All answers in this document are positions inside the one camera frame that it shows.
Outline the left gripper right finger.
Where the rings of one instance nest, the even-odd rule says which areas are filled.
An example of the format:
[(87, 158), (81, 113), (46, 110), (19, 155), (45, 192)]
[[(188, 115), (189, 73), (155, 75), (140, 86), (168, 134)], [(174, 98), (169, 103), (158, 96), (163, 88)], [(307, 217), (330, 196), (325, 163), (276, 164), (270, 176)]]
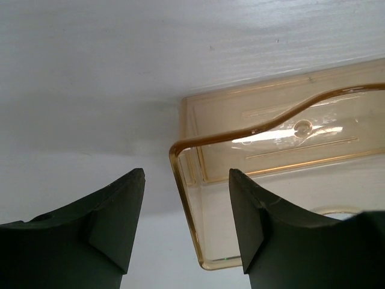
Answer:
[(384, 212), (337, 220), (266, 190), (238, 169), (229, 193), (252, 288), (383, 288)]

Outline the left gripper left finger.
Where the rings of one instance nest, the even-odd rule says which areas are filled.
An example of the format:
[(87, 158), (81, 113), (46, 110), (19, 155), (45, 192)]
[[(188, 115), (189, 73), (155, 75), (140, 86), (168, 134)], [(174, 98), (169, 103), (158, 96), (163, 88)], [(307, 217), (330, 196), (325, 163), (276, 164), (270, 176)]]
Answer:
[(1, 287), (119, 288), (144, 188), (136, 168), (64, 207), (1, 225)]

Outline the amber transparent plastic box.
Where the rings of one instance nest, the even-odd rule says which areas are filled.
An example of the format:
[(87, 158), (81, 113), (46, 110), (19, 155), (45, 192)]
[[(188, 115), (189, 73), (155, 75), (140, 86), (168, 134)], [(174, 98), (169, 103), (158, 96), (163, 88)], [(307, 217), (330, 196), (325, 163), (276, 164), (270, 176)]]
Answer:
[(230, 169), (324, 216), (383, 210), (384, 60), (187, 97), (169, 159), (205, 270), (242, 263)]

